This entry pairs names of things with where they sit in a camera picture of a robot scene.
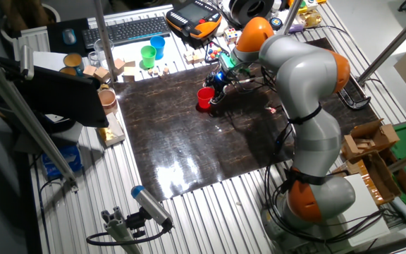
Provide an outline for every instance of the tape roll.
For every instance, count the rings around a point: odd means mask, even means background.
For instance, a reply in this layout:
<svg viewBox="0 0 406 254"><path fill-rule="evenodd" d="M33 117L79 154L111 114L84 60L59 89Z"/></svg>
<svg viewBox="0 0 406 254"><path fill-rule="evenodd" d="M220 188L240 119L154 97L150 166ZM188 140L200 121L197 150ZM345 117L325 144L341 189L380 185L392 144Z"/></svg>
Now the tape roll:
<svg viewBox="0 0 406 254"><path fill-rule="evenodd" d="M233 19L245 26L254 17L266 17L273 0L230 0L228 7Z"/></svg>

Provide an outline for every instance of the robotic arm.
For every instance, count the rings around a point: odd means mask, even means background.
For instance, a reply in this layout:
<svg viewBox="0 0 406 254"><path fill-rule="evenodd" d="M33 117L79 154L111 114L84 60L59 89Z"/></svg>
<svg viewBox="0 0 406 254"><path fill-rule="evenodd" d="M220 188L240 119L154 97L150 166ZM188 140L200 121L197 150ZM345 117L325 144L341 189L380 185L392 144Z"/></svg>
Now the robotic arm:
<svg viewBox="0 0 406 254"><path fill-rule="evenodd" d="M309 120L293 125L296 139L291 170L325 177L324 182L313 185L296 181L286 198L277 204L280 215L289 225L303 229L339 215L355 201L355 192L347 180L326 177L339 155L341 134L338 122L319 108L322 97L341 90L347 83L350 66L347 59L335 52L273 35L264 18L251 19L230 58L220 59L222 75L230 75L229 66L242 63L248 66L258 59L276 74L276 90L289 119L302 119L316 113Z"/></svg>

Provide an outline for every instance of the ceramic mug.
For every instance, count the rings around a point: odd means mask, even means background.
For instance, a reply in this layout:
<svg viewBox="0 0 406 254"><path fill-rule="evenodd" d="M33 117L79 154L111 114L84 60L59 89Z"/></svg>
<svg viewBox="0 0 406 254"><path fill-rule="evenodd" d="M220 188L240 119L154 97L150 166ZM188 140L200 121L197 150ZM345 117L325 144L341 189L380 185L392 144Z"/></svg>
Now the ceramic mug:
<svg viewBox="0 0 406 254"><path fill-rule="evenodd" d="M118 110L116 93L111 89L102 89L98 93L99 100L103 105L104 113L116 113Z"/></svg>
<svg viewBox="0 0 406 254"><path fill-rule="evenodd" d="M79 76L82 76L84 71L84 63L82 62L82 57L78 53L69 53L63 58L63 63L67 67L72 67L76 70Z"/></svg>

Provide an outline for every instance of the dark wooden board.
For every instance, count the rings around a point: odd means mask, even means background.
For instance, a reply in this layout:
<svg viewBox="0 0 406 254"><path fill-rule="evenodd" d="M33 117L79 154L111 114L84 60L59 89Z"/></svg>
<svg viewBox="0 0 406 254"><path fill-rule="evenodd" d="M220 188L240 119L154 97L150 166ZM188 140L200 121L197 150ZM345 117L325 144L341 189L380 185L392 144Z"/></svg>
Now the dark wooden board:
<svg viewBox="0 0 406 254"><path fill-rule="evenodd" d="M279 101L266 88L247 95L234 92L212 114L197 111L197 91L214 68L115 86L142 184L158 200L265 167L286 125L283 112L265 109ZM349 110L338 95L321 104L343 134L376 119L370 107ZM289 137L278 161L292 155Z"/></svg>

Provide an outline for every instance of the cardboard box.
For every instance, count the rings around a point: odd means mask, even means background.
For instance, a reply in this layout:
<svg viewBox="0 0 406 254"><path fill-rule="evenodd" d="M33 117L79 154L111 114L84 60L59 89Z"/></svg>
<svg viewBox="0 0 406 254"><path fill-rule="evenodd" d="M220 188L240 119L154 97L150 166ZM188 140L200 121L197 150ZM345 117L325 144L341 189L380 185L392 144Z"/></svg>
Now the cardboard box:
<svg viewBox="0 0 406 254"><path fill-rule="evenodd" d="M377 205L390 202L401 194L398 186L393 181L389 168L377 151L349 159L333 172L345 169L349 174L360 174L362 176Z"/></svg>
<svg viewBox="0 0 406 254"><path fill-rule="evenodd" d="M382 151L392 147L399 137L392 125L381 126L381 121L373 121L355 126L349 135L344 136L341 152L346 159L357 157L370 151Z"/></svg>

